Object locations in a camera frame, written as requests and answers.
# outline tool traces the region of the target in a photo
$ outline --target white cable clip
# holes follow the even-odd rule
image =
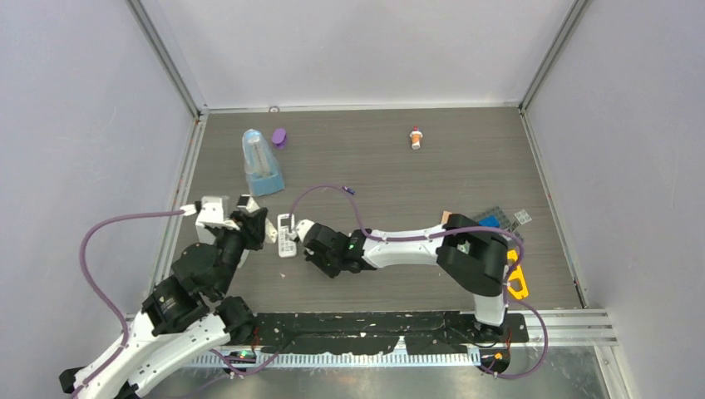
[[[191,216],[192,214],[196,214],[196,205],[194,204],[180,206],[179,209],[184,211],[184,216]]]

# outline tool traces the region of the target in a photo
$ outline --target orange toy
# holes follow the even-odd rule
[[[423,137],[423,133],[418,130],[418,126],[414,126],[414,130],[412,133],[409,135],[409,137],[412,138],[412,149],[413,150],[418,150],[421,148],[421,138]]]

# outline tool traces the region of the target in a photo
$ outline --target blue block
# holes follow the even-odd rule
[[[500,227],[500,221],[497,220],[497,218],[494,216],[487,216],[486,218],[484,218],[483,220],[480,220],[477,223],[480,226],[485,226],[485,227],[496,227],[496,228]]]

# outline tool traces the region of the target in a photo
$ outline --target blue bottle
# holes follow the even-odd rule
[[[283,190],[284,180],[277,159],[262,133],[250,129],[243,134],[244,173],[252,196]]]

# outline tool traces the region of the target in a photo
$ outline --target yellow bracket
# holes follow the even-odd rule
[[[518,259],[518,255],[516,251],[513,249],[509,252],[507,252],[507,259],[511,260],[512,262],[516,262]],[[526,285],[526,280],[524,279],[524,272],[521,271],[521,265],[517,264],[516,268],[514,269],[513,272],[509,275],[509,287],[507,287],[507,291],[511,294],[514,299],[524,299],[529,296],[529,287]],[[519,291],[515,290],[514,287],[511,286],[512,282],[517,282],[520,285]]]

